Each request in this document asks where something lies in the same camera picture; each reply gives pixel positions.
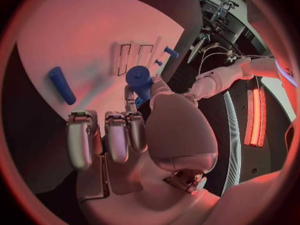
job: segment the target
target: blue object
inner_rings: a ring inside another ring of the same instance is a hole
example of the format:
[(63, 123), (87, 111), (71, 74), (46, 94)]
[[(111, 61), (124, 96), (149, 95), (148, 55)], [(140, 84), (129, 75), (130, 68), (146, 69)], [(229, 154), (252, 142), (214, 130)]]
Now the blue object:
[(289, 74), (287, 74), (278, 64), (278, 62), (275, 60), (275, 63), (276, 63), (276, 67), (278, 69), (278, 71), (280, 72), (280, 74), (282, 76), (284, 76), (291, 84), (293, 84), (296, 88), (298, 87), (297, 86), (297, 83), (296, 81), (294, 80), (294, 78), (292, 76), (290, 76)]
[(163, 62), (162, 62), (162, 61), (158, 61), (157, 59), (155, 60), (155, 63), (156, 63), (158, 66), (163, 65)]
[(48, 72), (49, 78), (51, 79), (52, 83), (56, 87), (59, 94), (62, 98), (66, 101), (67, 104), (72, 105), (76, 102), (76, 97), (74, 96), (62, 69), (57, 66), (52, 68)]
[(142, 99), (140, 99), (139, 97), (137, 97), (137, 98), (135, 99), (135, 101), (134, 101), (136, 109), (139, 109), (139, 107), (140, 107), (144, 102), (145, 102), (144, 100), (142, 100)]
[(173, 58), (176, 58), (176, 59), (177, 59), (178, 56), (179, 56), (179, 53), (178, 53), (178, 52), (174, 51), (173, 49), (169, 48), (168, 46), (165, 47), (164, 51), (165, 51), (166, 53), (170, 54), (171, 57), (173, 57)]
[(126, 73), (126, 82), (143, 101), (151, 98), (152, 79), (149, 70), (144, 66), (134, 66)]

